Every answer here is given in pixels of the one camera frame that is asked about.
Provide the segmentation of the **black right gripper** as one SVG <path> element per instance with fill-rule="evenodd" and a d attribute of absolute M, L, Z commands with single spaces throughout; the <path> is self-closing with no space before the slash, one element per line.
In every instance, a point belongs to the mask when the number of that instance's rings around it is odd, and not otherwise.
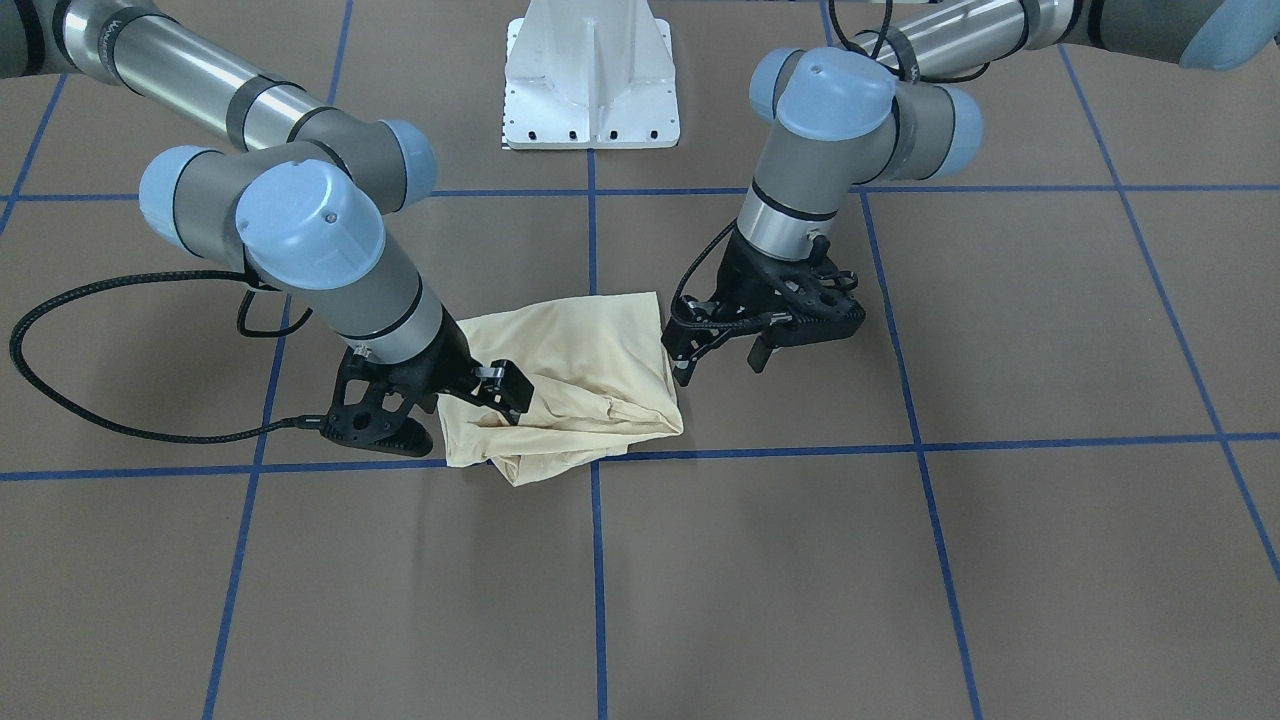
<path fill-rule="evenodd" d="M 422 352 L 389 365 L 388 382 L 394 392 L 412 401 L 462 395 L 465 402 L 499 413 L 512 427 L 529 413 L 535 395 L 534 383 L 513 361 L 499 359 L 486 366 L 476 361 L 453 318 L 442 319 L 439 332 Z"/>

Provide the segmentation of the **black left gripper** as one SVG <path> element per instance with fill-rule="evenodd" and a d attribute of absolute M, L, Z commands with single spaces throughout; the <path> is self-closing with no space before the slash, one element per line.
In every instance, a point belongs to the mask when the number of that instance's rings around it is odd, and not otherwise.
<path fill-rule="evenodd" d="M 829 250 L 826 234 L 810 233 L 809 254 L 785 260 L 756 249 L 736 225 L 727 231 L 712 301 L 673 300 L 660 334 L 678 387 L 689 386 L 698 363 L 712 350 L 744 334 L 745 324 L 763 328 L 837 323 L 837 310 L 820 301 L 819 268 Z M 748 365 L 762 374 L 778 348 L 774 338 L 758 334 Z"/>

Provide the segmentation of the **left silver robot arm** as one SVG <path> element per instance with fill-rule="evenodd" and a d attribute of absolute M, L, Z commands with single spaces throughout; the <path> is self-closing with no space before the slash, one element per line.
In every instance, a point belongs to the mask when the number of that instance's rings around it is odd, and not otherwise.
<path fill-rule="evenodd" d="M 728 340 L 750 336 L 763 372 L 780 348 L 845 340 L 865 310 L 829 258 L 849 191 L 961 170 L 984 120 L 963 83 L 1016 53 L 1076 44 L 1187 69 L 1230 70 L 1277 38 L 1275 1 L 943 1 L 836 47 L 782 47 L 749 99 L 771 124 L 708 300 L 676 290 L 662 343 L 680 386 Z"/>

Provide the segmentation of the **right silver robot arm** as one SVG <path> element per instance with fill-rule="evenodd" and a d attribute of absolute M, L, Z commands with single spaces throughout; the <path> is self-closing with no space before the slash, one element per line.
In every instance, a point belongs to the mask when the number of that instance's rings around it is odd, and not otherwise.
<path fill-rule="evenodd" d="M 148 225 L 216 263 L 211 278 L 303 304 L 347 346 L 332 406 L 262 427 L 357 446 L 413 443 L 413 407 L 451 395 L 516 424 L 532 386 L 476 361 L 384 218 L 433 190 L 431 145 L 403 120 L 360 120 L 187 29 L 151 1 L 5 1 L 3 77 L 81 73 L 230 145 L 157 155 L 140 182 Z"/>

